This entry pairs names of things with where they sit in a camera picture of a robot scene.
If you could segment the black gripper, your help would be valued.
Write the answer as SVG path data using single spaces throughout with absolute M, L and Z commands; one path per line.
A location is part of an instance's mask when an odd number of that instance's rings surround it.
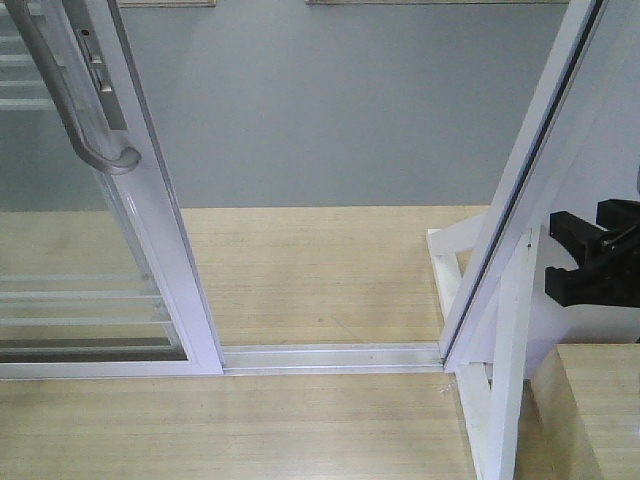
M 544 291 L 556 303 L 639 307 L 638 201 L 600 201 L 595 225 L 568 211 L 554 212 L 550 236 L 583 265 L 545 269 Z

